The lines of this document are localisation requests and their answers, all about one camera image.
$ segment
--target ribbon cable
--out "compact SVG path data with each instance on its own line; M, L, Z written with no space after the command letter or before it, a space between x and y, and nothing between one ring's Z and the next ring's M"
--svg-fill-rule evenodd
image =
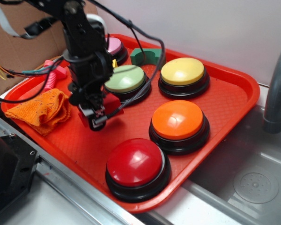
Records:
M0 8L0 26L1 28L8 33L9 35L13 37L19 37L24 39L34 39L36 38L40 33L51 27L57 19L54 17L46 17L39 22L34 22L33 24L25 27L25 34L19 35L15 30L11 27L9 24L8 19L6 18L4 12Z

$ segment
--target green foam block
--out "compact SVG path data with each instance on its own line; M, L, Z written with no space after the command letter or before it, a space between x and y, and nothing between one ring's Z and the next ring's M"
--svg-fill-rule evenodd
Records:
M161 55L161 49L158 48L143 48L146 59L144 60L143 53L141 52L140 48L135 48L133 52L130 54L131 64L136 66L142 66L146 64L153 64L156 65L158 62L158 59ZM161 69L165 64L165 59L163 60L163 63L159 67Z

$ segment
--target red button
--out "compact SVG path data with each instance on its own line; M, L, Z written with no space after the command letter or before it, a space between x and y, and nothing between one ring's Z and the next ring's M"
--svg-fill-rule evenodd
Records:
M119 144L107 161L107 171L112 179L126 187L149 183L163 166L162 152L150 140L130 139Z

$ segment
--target sink drain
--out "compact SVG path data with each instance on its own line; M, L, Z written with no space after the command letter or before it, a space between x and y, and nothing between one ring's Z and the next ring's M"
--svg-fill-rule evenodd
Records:
M278 194L277 179L260 167L239 172L233 182L236 193L250 203L267 203Z

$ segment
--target white wall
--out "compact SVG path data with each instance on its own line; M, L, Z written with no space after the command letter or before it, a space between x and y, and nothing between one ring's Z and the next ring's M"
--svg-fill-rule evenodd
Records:
M100 0L166 47L269 84L281 52L281 0ZM130 30L102 10L110 33Z

